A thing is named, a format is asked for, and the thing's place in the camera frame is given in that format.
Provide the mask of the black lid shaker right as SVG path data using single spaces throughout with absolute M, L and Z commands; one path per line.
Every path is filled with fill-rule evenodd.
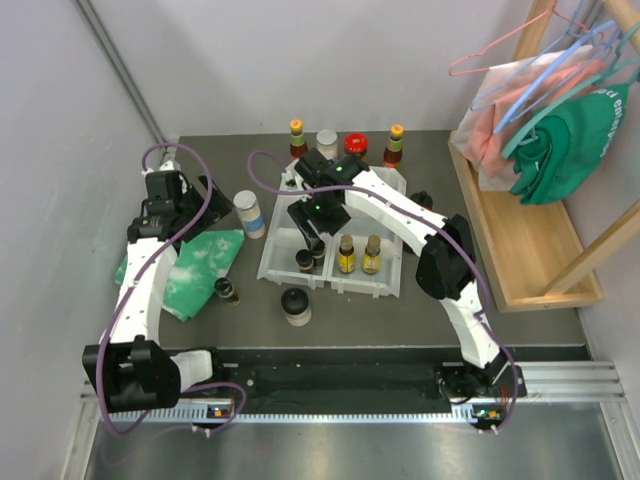
M 410 196 L 410 199 L 422 208 L 425 208 L 429 211 L 433 210 L 433 198 L 426 191 L 413 193 Z

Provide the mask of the small black cap spice bottle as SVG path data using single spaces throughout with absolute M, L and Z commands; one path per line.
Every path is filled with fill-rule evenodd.
M 314 273 L 320 275 L 323 272 L 325 258 L 326 258 L 326 246 L 323 242 L 319 242 L 312 250 L 312 259 L 314 263 Z

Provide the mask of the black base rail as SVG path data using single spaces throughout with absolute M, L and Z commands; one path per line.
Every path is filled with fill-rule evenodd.
M 482 370 L 453 347 L 221 348 L 226 379 L 249 414 L 444 413 L 455 401 L 494 402 L 516 388 L 505 355 Z

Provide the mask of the green white cloth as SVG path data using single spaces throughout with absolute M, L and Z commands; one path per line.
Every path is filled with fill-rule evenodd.
M 215 282 L 225 277 L 244 243 L 242 230 L 205 231 L 177 249 L 168 275 L 163 309 L 185 322 L 194 317 L 214 294 Z M 115 280 L 123 296 L 144 263 L 163 242 L 147 238 L 127 245 Z

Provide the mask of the black lid shaker front left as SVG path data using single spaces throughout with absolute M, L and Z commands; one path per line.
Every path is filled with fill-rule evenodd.
M 281 306 L 285 319 L 294 327 L 305 326 L 312 316 L 307 293 L 301 288 L 289 288 L 281 295 Z

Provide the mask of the right orange cap sauce bottle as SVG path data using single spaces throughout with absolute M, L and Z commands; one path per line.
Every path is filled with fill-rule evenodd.
M 389 137 L 383 153 L 383 166 L 397 168 L 403 156 L 404 127 L 394 124 L 389 131 Z

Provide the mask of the pink hanger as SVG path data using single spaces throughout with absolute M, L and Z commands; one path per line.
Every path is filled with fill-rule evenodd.
M 513 38 L 516 38 L 517 42 L 512 60 L 517 61 L 532 57 L 539 51 L 543 37 L 553 18 L 559 18 L 565 21 L 570 33 L 572 33 L 574 29 L 576 29 L 578 33 L 588 33 L 590 31 L 590 28 L 578 19 L 581 7 L 578 7 L 574 11 L 573 16 L 567 16 L 558 10 L 557 5 L 558 1 L 533 1 L 523 24 L 491 41 L 479 51 L 469 53 L 454 61 L 448 68 L 448 75 L 450 77 L 459 77 L 488 72 L 490 70 L 489 66 L 477 66 L 467 69 L 463 69 L 462 66 L 468 61 L 484 57 L 498 46 Z

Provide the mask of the yellow label brown bottle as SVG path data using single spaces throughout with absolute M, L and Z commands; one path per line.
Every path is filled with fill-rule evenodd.
M 343 274 L 350 274 L 355 269 L 355 248 L 353 238 L 349 234 L 344 234 L 340 238 L 338 269 Z
M 378 235 L 370 235 L 364 250 L 362 269 L 366 274 L 373 275 L 380 268 L 381 239 Z

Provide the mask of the pink white garment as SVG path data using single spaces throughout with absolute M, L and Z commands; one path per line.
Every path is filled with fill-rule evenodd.
M 590 45 L 578 48 L 542 81 L 524 106 L 533 109 L 546 106 L 602 71 L 605 62 L 595 59 L 592 50 Z M 546 53 L 493 66 L 487 72 L 472 106 L 451 137 L 452 145 L 478 173 L 481 190 L 508 191 L 519 178 L 513 162 L 502 156 L 502 150 L 527 117 L 512 121 L 498 133 L 494 129 L 512 104 L 559 56 L 558 52 Z

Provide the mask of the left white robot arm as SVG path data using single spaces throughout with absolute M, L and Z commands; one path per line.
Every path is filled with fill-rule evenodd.
M 107 343 L 84 349 L 82 364 L 108 413 L 169 408 L 193 386 L 205 396 L 226 387 L 211 348 L 171 354 L 159 345 L 167 311 L 186 320 L 213 296 L 244 241 L 239 230 L 213 225 L 231 211 L 205 175 L 204 199 L 177 169 L 146 175 L 147 197 L 127 229 L 125 276 Z

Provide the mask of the black cap pepper bottle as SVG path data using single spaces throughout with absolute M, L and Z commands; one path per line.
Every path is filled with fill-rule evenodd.
M 311 274 L 313 272 L 315 267 L 315 260 L 309 250 L 298 250 L 295 254 L 295 261 L 301 273 Z
M 214 284 L 216 295 L 230 306 L 240 303 L 240 296 L 233 283 L 226 277 L 220 277 Z

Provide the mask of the wooden clothes rack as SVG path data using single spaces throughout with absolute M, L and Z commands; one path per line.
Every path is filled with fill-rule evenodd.
M 639 233 L 633 204 L 584 247 L 562 203 L 522 206 L 485 192 L 467 159 L 450 151 L 464 201 L 501 312 L 592 306 L 604 297 L 595 269 Z

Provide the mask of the left silver lid salt jar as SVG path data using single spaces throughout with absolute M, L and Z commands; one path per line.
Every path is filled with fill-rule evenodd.
M 233 204 L 247 237 L 263 237 L 266 228 L 256 194 L 251 190 L 239 191 L 233 198 Z

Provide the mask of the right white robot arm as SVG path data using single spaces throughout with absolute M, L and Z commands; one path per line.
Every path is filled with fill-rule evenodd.
M 287 167 L 286 178 L 300 197 L 288 214 L 309 249 L 320 245 L 321 235 L 335 235 L 346 226 L 352 209 L 406 243 L 419 258 L 419 287 L 441 302 L 454 327 L 469 388 L 487 396 L 502 385 L 503 373 L 514 363 L 493 335 L 480 302 L 488 286 L 475 264 L 464 217 L 445 217 L 420 206 L 354 154 L 331 162 L 312 149 Z

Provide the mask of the back silver lid salt jar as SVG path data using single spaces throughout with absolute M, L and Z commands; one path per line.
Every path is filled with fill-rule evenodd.
M 329 161 L 338 157 L 338 135 L 329 129 L 320 130 L 316 134 L 316 148 Z

